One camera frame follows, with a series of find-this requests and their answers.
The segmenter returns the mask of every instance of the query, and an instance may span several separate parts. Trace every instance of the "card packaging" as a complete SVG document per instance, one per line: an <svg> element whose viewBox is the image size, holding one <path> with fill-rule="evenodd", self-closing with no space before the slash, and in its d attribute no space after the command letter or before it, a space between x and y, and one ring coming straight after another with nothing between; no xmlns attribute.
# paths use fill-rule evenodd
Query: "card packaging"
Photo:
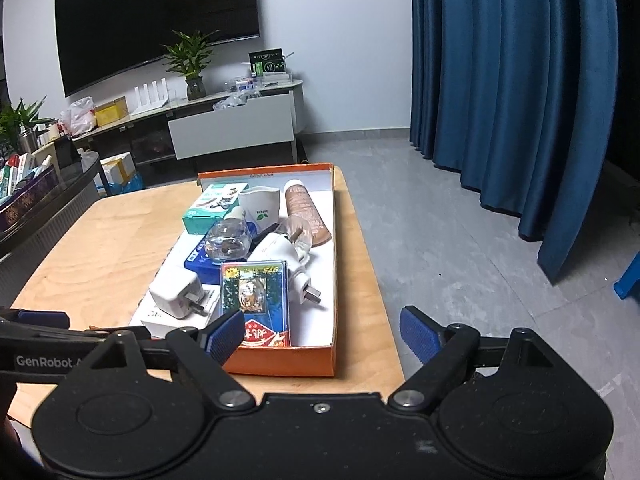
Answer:
<svg viewBox="0 0 640 480"><path fill-rule="evenodd" d="M244 313L248 347L291 346L285 262L231 262L222 265L222 313Z"/></svg>
<svg viewBox="0 0 640 480"><path fill-rule="evenodd" d="M284 73L287 71L281 48L250 52L249 63L251 64L251 75L253 77L262 77L265 74Z"/></svg>

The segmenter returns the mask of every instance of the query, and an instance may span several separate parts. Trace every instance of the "metal screw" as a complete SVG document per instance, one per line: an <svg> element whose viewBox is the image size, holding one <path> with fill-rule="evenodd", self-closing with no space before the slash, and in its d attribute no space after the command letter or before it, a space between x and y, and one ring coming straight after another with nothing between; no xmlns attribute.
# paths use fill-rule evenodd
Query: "metal screw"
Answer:
<svg viewBox="0 0 640 480"><path fill-rule="evenodd" d="M331 409L331 406L326 402L318 402L314 405L314 411L316 413L326 413Z"/></svg>
<svg viewBox="0 0 640 480"><path fill-rule="evenodd" d="M416 408L424 402L424 395L417 390L401 390L394 395L394 402L403 408Z"/></svg>
<svg viewBox="0 0 640 480"><path fill-rule="evenodd" d="M220 404L228 408L242 408L251 402L251 395L241 390L230 390L220 395Z"/></svg>

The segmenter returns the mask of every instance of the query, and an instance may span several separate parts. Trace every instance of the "blue gripper pad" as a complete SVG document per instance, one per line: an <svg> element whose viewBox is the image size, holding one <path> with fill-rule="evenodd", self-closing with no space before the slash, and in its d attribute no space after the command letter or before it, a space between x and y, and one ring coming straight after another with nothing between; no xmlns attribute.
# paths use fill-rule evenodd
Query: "blue gripper pad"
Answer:
<svg viewBox="0 0 640 480"><path fill-rule="evenodd" d="M422 364L426 364L442 349L440 334L425 325L407 307L400 312L400 335Z"/></svg>
<svg viewBox="0 0 640 480"><path fill-rule="evenodd" d="M18 313L18 323L26 325L47 326L49 328L68 329L69 316L65 312L49 312L46 310L22 310Z"/></svg>
<svg viewBox="0 0 640 480"><path fill-rule="evenodd" d="M240 346L243 339L244 315L238 311L209 335L204 351L222 366Z"/></svg>

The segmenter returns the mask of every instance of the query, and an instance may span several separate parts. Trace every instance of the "white power adapter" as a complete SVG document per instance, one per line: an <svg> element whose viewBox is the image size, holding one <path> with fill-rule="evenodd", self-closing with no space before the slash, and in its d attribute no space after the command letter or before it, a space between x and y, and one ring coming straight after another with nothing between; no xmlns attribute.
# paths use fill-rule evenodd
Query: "white power adapter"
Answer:
<svg viewBox="0 0 640 480"><path fill-rule="evenodd" d="M160 310L176 319L183 319L191 312L207 315L199 304L205 292L192 270L178 266L163 269L149 285L149 293Z"/></svg>
<svg viewBox="0 0 640 480"><path fill-rule="evenodd" d="M248 258L249 262L273 260L283 260L287 263L289 292L296 295L300 304L305 300L320 303L320 292L311 286L311 277L305 272L305 266L298 260L296 248L287 235L269 233Z"/></svg>

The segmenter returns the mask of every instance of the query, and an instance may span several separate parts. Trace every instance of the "skirting board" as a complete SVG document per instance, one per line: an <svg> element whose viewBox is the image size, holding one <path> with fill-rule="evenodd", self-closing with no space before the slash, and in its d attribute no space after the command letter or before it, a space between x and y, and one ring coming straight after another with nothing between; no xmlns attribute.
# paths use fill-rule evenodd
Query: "skirting board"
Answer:
<svg viewBox="0 0 640 480"><path fill-rule="evenodd" d="M347 130L344 132L321 132L296 134L302 142L332 142L334 140L357 139L409 139L409 128L382 128L381 130Z"/></svg>

